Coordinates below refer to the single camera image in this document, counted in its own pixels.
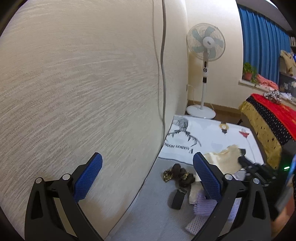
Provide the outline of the person right hand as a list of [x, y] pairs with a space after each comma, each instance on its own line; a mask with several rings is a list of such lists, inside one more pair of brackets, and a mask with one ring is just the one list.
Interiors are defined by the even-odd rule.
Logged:
[[275, 238], [280, 231], [287, 224], [288, 220], [291, 218], [293, 212], [295, 210], [295, 201], [292, 197], [285, 208], [282, 210], [280, 215], [275, 219], [275, 221], [271, 222], [271, 237]]

